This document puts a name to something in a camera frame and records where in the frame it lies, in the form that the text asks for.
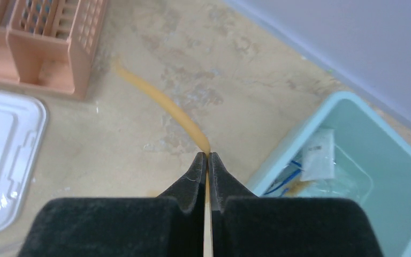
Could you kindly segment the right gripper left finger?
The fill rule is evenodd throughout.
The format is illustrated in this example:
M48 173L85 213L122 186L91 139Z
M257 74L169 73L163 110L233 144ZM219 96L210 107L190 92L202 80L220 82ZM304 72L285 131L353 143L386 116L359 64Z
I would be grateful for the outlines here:
M19 256L202 256L207 157L154 198L57 198Z

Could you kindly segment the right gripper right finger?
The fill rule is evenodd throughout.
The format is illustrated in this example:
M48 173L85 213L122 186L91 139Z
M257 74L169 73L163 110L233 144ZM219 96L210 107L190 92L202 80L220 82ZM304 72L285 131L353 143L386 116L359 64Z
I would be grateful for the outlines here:
M208 157L214 256L382 256L363 209L343 198L263 198Z

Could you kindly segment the tan rubber tubing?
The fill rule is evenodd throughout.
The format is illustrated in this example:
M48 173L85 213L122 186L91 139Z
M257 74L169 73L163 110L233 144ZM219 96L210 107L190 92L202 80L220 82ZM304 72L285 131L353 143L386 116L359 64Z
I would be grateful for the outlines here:
M127 70L119 59L116 58L113 60L113 68L122 79L151 97L153 101L169 113L170 116L185 130L199 149L204 152L207 157L210 155L211 146L208 138L199 128L198 124L194 122L181 107L175 104L174 101L161 90Z

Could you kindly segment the small white plastic packet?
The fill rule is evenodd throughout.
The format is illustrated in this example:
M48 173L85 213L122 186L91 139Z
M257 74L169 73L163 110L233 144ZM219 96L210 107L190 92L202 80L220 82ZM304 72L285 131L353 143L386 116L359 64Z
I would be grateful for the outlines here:
M334 129L314 132L302 148L302 182L335 177Z

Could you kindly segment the blue safety glasses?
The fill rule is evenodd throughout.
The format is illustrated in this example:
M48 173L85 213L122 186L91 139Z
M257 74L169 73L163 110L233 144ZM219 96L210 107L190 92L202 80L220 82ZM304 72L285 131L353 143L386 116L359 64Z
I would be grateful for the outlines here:
M263 196L283 197L299 180L302 173L302 164L292 160L275 179L271 186L263 193Z

